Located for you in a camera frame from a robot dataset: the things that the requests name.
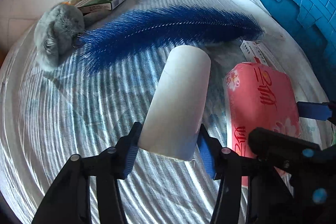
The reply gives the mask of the pink tissue pack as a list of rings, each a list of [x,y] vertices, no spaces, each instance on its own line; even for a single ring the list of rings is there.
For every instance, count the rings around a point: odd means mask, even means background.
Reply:
[[[240,63],[223,81],[227,146],[254,158],[248,135],[257,127],[298,138],[301,134],[294,91],[289,77],[259,63]]]

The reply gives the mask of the white paper roll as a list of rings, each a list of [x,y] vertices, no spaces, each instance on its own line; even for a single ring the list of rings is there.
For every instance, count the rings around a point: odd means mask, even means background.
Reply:
[[[171,50],[150,104],[138,146],[191,161],[206,104],[211,59],[193,46]]]

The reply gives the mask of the red white medicine box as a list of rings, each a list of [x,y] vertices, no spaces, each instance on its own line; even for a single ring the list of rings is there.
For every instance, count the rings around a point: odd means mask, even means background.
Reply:
[[[244,40],[240,45],[240,49],[247,61],[268,65],[264,55],[255,42]]]

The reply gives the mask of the grey fluffy plush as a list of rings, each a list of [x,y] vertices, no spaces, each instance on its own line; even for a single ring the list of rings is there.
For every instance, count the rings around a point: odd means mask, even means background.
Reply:
[[[60,56],[70,50],[74,39],[84,30],[84,16],[77,7],[60,3],[46,11],[34,31],[36,61],[41,69],[54,71]]]

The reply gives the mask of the green orange medicine box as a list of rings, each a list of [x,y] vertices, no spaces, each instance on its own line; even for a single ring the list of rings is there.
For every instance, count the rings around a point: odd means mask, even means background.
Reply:
[[[75,6],[83,13],[112,11],[126,0],[82,0]]]

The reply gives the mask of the striped white bed sheet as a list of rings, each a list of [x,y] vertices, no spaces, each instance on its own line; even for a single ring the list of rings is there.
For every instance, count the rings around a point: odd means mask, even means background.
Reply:
[[[172,5],[253,15],[264,30],[262,43],[289,76],[296,99],[327,101],[301,47],[258,0],[127,0],[110,19],[133,9]],[[170,52],[149,50],[89,77],[73,52],[46,73],[35,62],[33,36],[30,28],[1,67],[1,193],[22,223],[33,220],[71,155],[98,155],[145,119]],[[218,186],[198,152],[191,162],[177,162],[141,150],[131,174],[119,182],[129,223],[209,223]]]

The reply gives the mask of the blue feather duster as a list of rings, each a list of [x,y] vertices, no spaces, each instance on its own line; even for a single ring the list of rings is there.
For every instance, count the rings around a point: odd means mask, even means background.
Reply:
[[[256,40],[264,31],[248,14],[213,7],[175,5],[130,10],[100,28],[87,30],[76,46],[88,75],[147,50]]]

